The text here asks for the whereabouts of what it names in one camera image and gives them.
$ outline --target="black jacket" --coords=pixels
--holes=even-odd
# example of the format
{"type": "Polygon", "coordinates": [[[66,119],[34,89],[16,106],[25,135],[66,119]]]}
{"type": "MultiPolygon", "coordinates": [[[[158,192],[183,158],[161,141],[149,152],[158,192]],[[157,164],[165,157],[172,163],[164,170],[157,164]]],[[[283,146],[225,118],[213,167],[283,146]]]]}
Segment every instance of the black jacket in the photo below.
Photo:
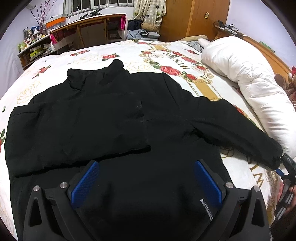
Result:
{"type": "Polygon", "coordinates": [[[217,146],[279,167],[281,146],[226,100],[193,97],[163,73],[130,74],[119,60],[67,75],[9,119],[5,156],[19,240],[33,186],[67,182],[90,159],[100,175],[77,212],[103,241],[198,237],[210,219],[194,162],[231,181],[217,146]]]}

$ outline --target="heart patterned curtain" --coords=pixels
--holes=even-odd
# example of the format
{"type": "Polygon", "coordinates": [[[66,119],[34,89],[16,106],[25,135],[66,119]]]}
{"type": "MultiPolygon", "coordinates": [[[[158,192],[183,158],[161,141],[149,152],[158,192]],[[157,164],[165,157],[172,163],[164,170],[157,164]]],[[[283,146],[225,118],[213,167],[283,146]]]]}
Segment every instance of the heart patterned curtain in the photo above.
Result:
{"type": "Polygon", "coordinates": [[[133,0],[133,19],[141,19],[159,29],[165,14],[165,0],[133,0]]]}

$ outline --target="white bedspread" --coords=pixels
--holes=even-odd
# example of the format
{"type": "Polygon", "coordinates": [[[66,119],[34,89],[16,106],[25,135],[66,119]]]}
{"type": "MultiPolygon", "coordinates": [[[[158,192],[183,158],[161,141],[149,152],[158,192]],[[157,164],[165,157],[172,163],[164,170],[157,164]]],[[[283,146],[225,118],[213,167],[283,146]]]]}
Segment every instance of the white bedspread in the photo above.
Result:
{"type": "MultiPolygon", "coordinates": [[[[41,58],[18,78],[0,100],[0,137],[4,142],[0,149],[0,217],[15,238],[17,235],[11,210],[10,183],[4,154],[6,128],[11,111],[15,106],[28,104],[34,95],[64,82],[69,68],[101,69],[109,66],[115,58],[120,59],[124,63],[124,68],[130,73],[165,72],[193,96],[206,96],[210,100],[224,98],[235,105],[254,125],[262,129],[237,84],[218,76],[202,65],[201,54],[183,41],[171,43],[125,41],[41,58]]],[[[254,185],[261,187],[271,222],[274,218],[273,210],[279,182],[275,172],[259,166],[232,148],[221,150],[221,157],[236,187],[251,188],[254,185]]]]}

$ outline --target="metal screw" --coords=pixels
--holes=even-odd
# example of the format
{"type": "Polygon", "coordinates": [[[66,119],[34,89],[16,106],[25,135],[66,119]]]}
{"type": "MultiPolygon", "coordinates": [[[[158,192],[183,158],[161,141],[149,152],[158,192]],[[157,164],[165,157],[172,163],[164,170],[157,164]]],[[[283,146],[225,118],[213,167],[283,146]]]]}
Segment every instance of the metal screw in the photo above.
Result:
{"type": "Polygon", "coordinates": [[[68,183],[63,182],[59,186],[60,186],[60,188],[63,188],[64,189],[64,188],[66,188],[68,186],[68,183]]]}
{"type": "Polygon", "coordinates": [[[33,187],[34,192],[39,191],[40,187],[38,185],[36,185],[35,187],[33,187]]]}
{"type": "Polygon", "coordinates": [[[260,191],[260,187],[258,187],[258,186],[254,186],[254,190],[255,190],[256,192],[259,192],[259,191],[260,191]]]}
{"type": "Polygon", "coordinates": [[[233,188],[234,187],[234,185],[233,185],[233,183],[226,183],[226,186],[229,188],[229,189],[231,189],[231,188],[233,188]]]}

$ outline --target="wooden wardrobe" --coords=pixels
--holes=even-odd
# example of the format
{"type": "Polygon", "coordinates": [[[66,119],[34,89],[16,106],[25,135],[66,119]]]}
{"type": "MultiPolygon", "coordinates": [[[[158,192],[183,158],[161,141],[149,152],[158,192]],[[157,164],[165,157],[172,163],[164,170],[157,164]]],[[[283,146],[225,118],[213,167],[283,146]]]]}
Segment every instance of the wooden wardrobe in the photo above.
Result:
{"type": "Polygon", "coordinates": [[[216,20],[226,22],[230,0],[166,0],[167,13],[160,27],[160,41],[177,41],[188,36],[206,35],[214,40],[216,20]]]}

